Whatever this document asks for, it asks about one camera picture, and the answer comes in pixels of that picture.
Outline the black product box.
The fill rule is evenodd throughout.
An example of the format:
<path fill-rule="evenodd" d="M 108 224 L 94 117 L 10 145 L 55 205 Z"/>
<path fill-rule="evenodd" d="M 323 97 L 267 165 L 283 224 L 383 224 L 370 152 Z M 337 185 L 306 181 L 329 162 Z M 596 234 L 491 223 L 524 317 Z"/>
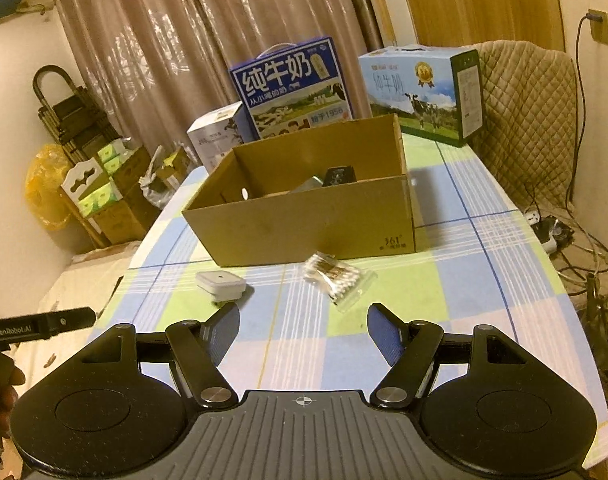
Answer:
<path fill-rule="evenodd" d="M 324 186 L 335 186 L 356 182 L 355 170 L 352 166 L 329 168 L 325 174 Z"/>

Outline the silver foil pouch green top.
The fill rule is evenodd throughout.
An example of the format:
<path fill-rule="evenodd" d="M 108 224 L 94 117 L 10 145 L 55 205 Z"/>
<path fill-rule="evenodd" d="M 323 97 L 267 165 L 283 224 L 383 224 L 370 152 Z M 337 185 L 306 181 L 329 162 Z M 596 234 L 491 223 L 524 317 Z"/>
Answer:
<path fill-rule="evenodd" d="M 322 188 L 324 186 L 324 181 L 321 180 L 320 177 L 313 176 L 307 179 L 304 183 L 297 186 L 292 193 L 299 193 L 314 190 L 315 188 Z"/>

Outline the white flat charger case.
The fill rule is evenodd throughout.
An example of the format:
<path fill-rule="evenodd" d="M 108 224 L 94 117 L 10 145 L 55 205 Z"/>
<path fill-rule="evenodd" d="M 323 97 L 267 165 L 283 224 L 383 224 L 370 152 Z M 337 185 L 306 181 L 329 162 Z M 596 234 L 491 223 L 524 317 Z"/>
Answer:
<path fill-rule="evenodd" d="M 246 291 L 244 278 L 224 270 L 198 272 L 196 283 L 213 302 L 236 301 Z"/>

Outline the bag of cotton swabs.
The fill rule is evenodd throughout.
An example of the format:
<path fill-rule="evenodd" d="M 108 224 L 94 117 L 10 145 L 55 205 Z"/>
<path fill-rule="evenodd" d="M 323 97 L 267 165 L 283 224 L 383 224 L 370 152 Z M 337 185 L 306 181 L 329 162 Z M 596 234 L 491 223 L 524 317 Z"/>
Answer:
<path fill-rule="evenodd" d="M 304 280 L 323 292 L 339 312 L 350 310 L 376 279 L 371 270 L 316 252 L 303 263 Z"/>

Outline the checkered tablecloth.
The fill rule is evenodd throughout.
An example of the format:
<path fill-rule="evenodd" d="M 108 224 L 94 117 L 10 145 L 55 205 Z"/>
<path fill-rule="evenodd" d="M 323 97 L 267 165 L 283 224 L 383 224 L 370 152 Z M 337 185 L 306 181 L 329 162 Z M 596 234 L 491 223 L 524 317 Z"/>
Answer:
<path fill-rule="evenodd" d="M 238 336 L 220 369 L 234 390 L 374 390 L 388 366 L 368 336 L 370 304 L 405 321 L 468 334 L 490 324 L 592 404 L 586 457 L 608 457 L 608 409 L 581 323 L 521 211 L 468 148 L 405 138 L 417 249 L 359 260 L 365 292 L 346 310 L 306 282 L 300 264 L 242 268 Z"/>

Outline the yellow plastic bag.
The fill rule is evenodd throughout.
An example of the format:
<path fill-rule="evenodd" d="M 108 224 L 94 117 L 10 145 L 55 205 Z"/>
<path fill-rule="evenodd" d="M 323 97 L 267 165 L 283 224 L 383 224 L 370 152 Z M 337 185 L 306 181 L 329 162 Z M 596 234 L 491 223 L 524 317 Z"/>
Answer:
<path fill-rule="evenodd" d="M 61 185 L 72 169 L 59 144 L 45 144 L 27 169 L 24 197 L 28 209 L 47 231 L 63 230 L 72 214 L 61 197 Z"/>

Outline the white plastic bag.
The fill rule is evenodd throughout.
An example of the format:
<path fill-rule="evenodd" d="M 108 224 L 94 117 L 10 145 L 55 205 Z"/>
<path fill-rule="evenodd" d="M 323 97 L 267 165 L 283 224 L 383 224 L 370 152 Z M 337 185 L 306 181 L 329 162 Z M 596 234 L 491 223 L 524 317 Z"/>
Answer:
<path fill-rule="evenodd" d="M 164 209 L 180 187 L 174 167 L 175 156 L 176 153 L 166 154 L 162 145 L 159 145 L 146 172 L 138 180 L 144 198 L 156 208 Z"/>

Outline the cardboard boxes with tissue packs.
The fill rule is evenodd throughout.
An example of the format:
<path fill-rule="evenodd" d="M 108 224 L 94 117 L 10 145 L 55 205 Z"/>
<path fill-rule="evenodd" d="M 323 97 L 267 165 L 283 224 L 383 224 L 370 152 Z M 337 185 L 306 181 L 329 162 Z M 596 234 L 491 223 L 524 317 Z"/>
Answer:
<path fill-rule="evenodd" d="M 143 240 L 159 217 L 162 209 L 144 198 L 138 182 L 153 153 L 129 138 L 118 139 L 95 158 L 76 164 L 65 177 L 62 193 L 98 245 Z M 182 184 L 194 168 L 193 160 L 182 145 L 165 153 L 176 153 L 174 167 Z"/>

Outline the brown cardboard box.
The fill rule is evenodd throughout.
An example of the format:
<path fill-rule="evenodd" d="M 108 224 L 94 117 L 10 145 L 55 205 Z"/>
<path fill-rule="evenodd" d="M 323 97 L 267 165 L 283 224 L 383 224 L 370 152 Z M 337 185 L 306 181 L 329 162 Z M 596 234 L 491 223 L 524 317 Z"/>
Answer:
<path fill-rule="evenodd" d="M 356 182 L 292 193 L 329 168 Z M 416 249 L 400 123 L 394 115 L 336 122 L 233 148 L 182 215 L 219 266 L 296 263 Z"/>

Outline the white small appliance box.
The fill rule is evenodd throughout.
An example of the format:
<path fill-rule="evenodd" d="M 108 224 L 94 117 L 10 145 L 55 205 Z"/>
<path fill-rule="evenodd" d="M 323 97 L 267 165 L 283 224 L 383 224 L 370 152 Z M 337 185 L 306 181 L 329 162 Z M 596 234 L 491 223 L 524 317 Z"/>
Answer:
<path fill-rule="evenodd" d="M 197 118 L 187 136 L 207 172 L 212 172 L 235 146 L 257 140 L 250 114 L 241 101 Z"/>

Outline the black folding hand cart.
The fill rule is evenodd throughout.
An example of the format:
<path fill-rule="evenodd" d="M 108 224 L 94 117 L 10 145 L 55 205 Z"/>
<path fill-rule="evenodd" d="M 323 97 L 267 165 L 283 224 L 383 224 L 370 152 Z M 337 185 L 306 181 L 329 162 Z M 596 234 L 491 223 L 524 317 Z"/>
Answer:
<path fill-rule="evenodd" d="M 42 92 L 42 80 L 47 74 L 59 75 L 72 94 L 51 105 Z M 120 137 L 106 112 L 88 90 L 82 86 L 77 87 L 63 68 L 57 65 L 42 66 L 33 77 L 33 91 L 40 103 L 39 119 L 63 148 L 72 165 L 95 158 L 106 144 Z"/>

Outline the beige quilted chair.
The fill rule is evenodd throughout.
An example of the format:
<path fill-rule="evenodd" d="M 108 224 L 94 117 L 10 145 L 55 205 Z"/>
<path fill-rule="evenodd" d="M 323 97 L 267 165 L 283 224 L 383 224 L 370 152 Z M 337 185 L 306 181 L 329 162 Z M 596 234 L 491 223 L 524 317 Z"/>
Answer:
<path fill-rule="evenodd" d="M 485 41 L 474 48 L 485 124 L 471 141 L 473 151 L 519 208 L 563 206 L 577 134 L 572 58 L 528 41 Z"/>

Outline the light blue milk carton box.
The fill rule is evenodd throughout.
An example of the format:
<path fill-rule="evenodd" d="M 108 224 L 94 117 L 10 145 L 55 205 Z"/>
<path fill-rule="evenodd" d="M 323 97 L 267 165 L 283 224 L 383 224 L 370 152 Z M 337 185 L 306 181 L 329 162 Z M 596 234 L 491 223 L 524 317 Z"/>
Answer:
<path fill-rule="evenodd" d="M 371 113 L 395 114 L 404 133 L 460 148 L 484 126 L 479 51 L 410 44 L 362 55 Z"/>

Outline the dark blue milk carton box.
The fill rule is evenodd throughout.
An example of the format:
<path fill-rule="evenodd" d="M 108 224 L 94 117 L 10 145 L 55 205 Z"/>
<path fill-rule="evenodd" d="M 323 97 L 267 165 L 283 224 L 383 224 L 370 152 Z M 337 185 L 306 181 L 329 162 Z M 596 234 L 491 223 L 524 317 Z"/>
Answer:
<path fill-rule="evenodd" d="M 229 73 L 260 139 L 353 118 L 336 47 L 328 36 L 280 44 Z"/>

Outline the beige curtain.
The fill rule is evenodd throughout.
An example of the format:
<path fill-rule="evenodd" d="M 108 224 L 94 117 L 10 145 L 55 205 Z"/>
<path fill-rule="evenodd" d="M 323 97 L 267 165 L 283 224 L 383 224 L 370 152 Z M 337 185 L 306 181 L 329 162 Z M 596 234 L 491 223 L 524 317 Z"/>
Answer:
<path fill-rule="evenodd" d="M 356 117 L 358 59 L 374 44 L 354 0 L 56 0 L 83 81 L 118 131 L 149 150 L 187 142 L 199 116 L 238 100 L 230 70 L 276 44 L 330 37 Z"/>

